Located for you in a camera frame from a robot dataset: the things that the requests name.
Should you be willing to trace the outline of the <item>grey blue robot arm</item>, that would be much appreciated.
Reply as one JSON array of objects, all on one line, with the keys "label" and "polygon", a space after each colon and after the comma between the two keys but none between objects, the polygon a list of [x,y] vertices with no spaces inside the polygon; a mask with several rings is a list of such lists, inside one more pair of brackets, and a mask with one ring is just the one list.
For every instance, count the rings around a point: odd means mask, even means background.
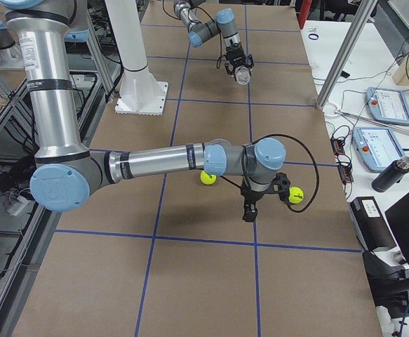
[{"label": "grey blue robot arm", "polygon": [[224,68],[229,76],[240,85],[247,85],[251,80],[254,61],[251,54],[246,55],[231,8],[218,11],[215,18],[201,22],[193,13],[203,1],[174,1],[173,11],[188,31],[190,44],[197,48],[208,40],[220,35],[225,44]]},{"label": "grey blue robot arm", "polygon": [[284,145],[266,137],[235,146],[226,140],[160,147],[150,125],[131,126],[125,113],[159,116],[168,84],[149,71],[138,10],[133,1],[107,1],[122,78],[116,117],[91,145],[79,135],[65,39],[86,32],[85,1],[4,1],[8,28],[19,38],[39,148],[29,181],[37,203],[66,212],[96,191],[122,180],[199,169],[213,177],[240,176],[243,219],[253,222],[266,194],[288,201],[290,183],[281,167]]}]

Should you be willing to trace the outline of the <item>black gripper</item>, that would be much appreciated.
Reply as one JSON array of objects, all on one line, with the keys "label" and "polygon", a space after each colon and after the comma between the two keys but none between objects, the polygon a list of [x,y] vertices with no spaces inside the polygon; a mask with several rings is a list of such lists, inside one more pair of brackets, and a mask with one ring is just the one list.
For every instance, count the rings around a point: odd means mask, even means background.
[{"label": "black gripper", "polygon": [[242,48],[226,48],[224,57],[226,59],[224,68],[231,77],[235,76],[237,67],[245,65],[249,73],[254,67],[253,56],[250,53],[246,56]]},{"label": "black gripper", "polygon": [[257,201],[261,200],[265,194],[272,194],[273,187],[271,185],[264,191],[254,191],[251,187],[248,187],[245,182],[242,182],[240,187],[240,193],[243,197],[243,220],[245,222],[255,222],[258,209],[256,207]]}]

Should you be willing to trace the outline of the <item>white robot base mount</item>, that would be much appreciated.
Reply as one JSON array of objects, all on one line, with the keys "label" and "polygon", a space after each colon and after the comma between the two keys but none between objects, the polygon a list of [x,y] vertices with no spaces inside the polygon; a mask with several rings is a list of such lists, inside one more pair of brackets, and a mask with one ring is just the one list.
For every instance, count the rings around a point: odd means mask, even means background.
[{"label": "white robot base mount", "polygon": [[111,0],[105,5],[123,66],[116,112],[162,115],[168,83],[149,71],[136,2]]}]

